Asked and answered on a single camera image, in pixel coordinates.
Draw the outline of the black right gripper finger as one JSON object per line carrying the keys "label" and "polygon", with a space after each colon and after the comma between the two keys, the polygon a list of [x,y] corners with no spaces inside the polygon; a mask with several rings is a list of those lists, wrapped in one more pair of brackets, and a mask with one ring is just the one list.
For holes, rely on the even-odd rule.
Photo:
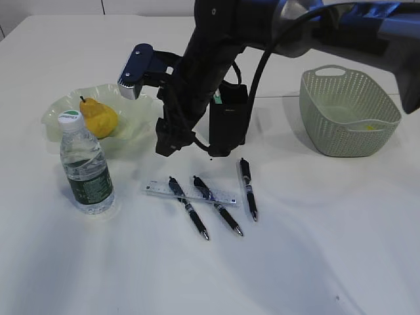
{"label": "black right gripper finger", "polygon": [[244,140],[241,141],[239,144],[223,144],[223,143],[210,144],[208,154],[211,157],[227,157],[230,155],[232,150],[244,144],[245,144]]}
{"label": "black right gripper finger", "polygon": [[170,156],[176,151],[189,145],[189,139],[180,134],[157,131],[156,153],[161,156]]}

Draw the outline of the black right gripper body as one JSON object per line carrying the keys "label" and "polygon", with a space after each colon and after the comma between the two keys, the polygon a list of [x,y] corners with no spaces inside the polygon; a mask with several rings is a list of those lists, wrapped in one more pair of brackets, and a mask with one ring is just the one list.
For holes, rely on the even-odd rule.
{"label": "black right gripper body", "polygon": [[184,135],[189,144],[199,144],[193,128],[206,111],[210,112],[213,95],[226,81],[227,71],[233,68],[240,72],[235,59],[244,49],[230,42],[189,45],[177,66],[167,69],[170,80],[159,87],[163,117],[156,123],[156,132]]}

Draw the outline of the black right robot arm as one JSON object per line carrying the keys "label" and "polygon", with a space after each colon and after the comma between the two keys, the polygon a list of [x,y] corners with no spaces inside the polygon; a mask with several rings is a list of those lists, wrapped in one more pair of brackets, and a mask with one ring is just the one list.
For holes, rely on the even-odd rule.
{"label": "black right robot arm", "polygon": [[322,51],[394,75],[403,110],[419,108],[419,4],[407,2],[196,1],[195,28],[167,84],[156,124],[162,156],[196,141],[192,132],[237,55],[263,52],[245,107],[250,114],[272,54]]}

